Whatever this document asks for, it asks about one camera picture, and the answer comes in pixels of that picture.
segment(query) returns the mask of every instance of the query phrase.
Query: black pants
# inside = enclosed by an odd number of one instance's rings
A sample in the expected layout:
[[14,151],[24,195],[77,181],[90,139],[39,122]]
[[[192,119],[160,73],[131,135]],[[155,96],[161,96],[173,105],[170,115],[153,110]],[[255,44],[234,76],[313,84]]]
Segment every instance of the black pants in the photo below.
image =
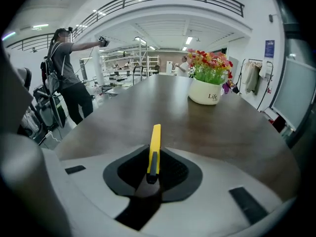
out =
[[78,105],[82,107],[82,112],[85,118],[93,112],[91,96],[83,83],[78,82],[65,88],[62,90],[61,94],[67,105],[69,116],[76,124],[79,124],[82,121]]

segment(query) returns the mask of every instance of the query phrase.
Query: woman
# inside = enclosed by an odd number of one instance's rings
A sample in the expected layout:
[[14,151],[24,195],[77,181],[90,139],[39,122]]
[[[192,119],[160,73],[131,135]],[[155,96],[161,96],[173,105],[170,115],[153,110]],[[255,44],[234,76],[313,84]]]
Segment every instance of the woman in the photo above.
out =
[[188,77],[188,71],[189,71],[189,64],[188,64],[188,58],[186,56],[182,57],[182,64],[179,66],[179,64],[176,64],[175,67],[178,68],[177,76],[178,77]]
[[86,50],[95,46],[103,46],[101,41],[74,44],[68,42],[69,32],[58,29],[50,42],[48,56],[51,57],[55,69],[61,74],[64,64],[60,93],[64,97],[70,118],[79,124],[82,117],[79,113],[79,106],[86,118],[93,112],[92,99],[83,83],[76,77],[73,66],[70,63],[70,54],[73,51]]

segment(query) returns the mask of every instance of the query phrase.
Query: yellow handle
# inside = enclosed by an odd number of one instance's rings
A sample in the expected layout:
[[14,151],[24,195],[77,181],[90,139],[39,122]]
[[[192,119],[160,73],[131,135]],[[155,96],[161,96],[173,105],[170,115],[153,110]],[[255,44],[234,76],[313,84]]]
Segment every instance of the yellow handle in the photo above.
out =
[[150,150],[149,150],[149,164],[147,168],[147,173],[150,173],[152,160],[153,160],[153,153],[157,152],[157,167],[156,167],[156,174],[159,174],[159,166],[160,166],[160,135],[161,135],[161,125],[156,124],[154,125],[152,140],[150,142]]

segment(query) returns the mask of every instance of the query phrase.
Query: dark wooden tabletop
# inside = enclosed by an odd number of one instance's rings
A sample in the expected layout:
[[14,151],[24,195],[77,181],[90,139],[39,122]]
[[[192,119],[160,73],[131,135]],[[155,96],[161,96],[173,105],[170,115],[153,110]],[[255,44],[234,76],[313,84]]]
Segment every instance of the dark wooden tabletop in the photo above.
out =
[[122,92],[83,120],[55,149],[60,159],[113,153],[150,144],[161,124],[161,146],[225,160],[274,190],[296,195],[300,172],[280,134],[240,96],[215,106],[188,98],[192,79],[153,75]]

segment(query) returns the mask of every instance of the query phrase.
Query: clothing rack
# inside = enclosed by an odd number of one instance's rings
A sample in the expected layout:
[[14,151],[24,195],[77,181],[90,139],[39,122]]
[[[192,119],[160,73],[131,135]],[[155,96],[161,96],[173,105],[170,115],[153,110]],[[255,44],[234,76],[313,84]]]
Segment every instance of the clothing rack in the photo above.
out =
[[[244,66],[245,60],[246,60],[246,59],[244,59],[244,60],[242,61],[242,65],[241,65],[241,68],[240,68],[240,73],[239,73],[238,80],[237,80],[237,83],[236,83],[236,85],[238,86],[238,82],[239,82],[239,79],[240,79],[239,90],[241,90],[242,68],[243,68],[243,66]],[[248,59],[248,61],[260,61],[260,62],[263,62],[263,60],[257,60],[257,59]],[[269,85],[270,85],[270,82],[271,82],[271,79],[272,79],[272,76],[273,76],[273,63],[272,63],[271,61],[267,61],[267,63],[270,63],[270,64],[271,64],[271,68],[272,68],[272,69],[271,69],[271,74],[270,74],[270,77],[269,77],[269,81],[268,81],[268,84],[267,84],[267,88],[266,88],[266,90],[265,90],[265,93],[263,94],[263,97],[262,97],[262,99],[261,99],[261,101],[260,101],[260,104],[259,104],[258,107],[257,107],[257,110],[258,110],[259,107],[261,106],[262,101],[263,101],[263,99],[264,99],[265,96],[266,96],[267,90],[268,90],[268,88],[269,88]]]

